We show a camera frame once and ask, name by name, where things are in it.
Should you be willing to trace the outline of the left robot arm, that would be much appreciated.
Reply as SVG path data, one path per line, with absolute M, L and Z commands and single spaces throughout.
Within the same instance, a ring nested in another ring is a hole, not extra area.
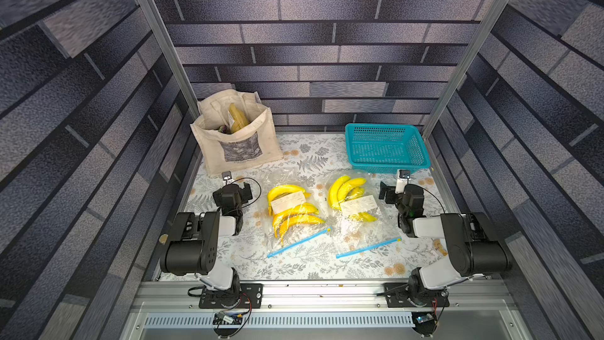
M 200 298 L 231 307 L 241 299 L 242 288 L 237 272 L 218 261 L 218 243 L 221 238 L 239 235 L 243 209 L 253 200 L 253 192 L 250 184 L 234 181 L 214 191 L 212 198 L 213 211 L 176 214 L 159 259 L 160 270 L 177 276 L 196 275 L 202 283 Z

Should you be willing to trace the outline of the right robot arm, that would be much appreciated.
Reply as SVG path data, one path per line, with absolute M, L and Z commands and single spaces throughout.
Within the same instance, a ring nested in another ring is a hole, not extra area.
M 398 226 L 407 237 L 445 241 L 446 256 L 414 269 L 407 283 L 381 293 L 385 297 L 405 298 L 417 307 L 437 302 L 450 286 L 512 267 L 510 252 L 485 213 L 443 212 L 428 217 L 423 208 L 426 193 L 416 184 L 407 184 L 398 191 L 384 183 L 379 192 L 382 201 L 398 210 Z

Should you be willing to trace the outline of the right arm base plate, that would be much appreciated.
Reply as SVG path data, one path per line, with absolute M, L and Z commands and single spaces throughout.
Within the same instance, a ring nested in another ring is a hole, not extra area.
M 389 308 L 433 309 L 450 306 L 444 290 L 414 291 L 407 283 L 384 283 L 383 290 L 377 296 L 384 297 Z

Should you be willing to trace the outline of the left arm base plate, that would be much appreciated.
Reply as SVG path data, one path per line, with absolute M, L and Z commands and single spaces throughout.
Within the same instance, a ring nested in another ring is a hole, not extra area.
M 201 294 L 200 309 L 259 309 L 264 296 L 261 283 L 242 283 L 227 291 L 206 290 Z

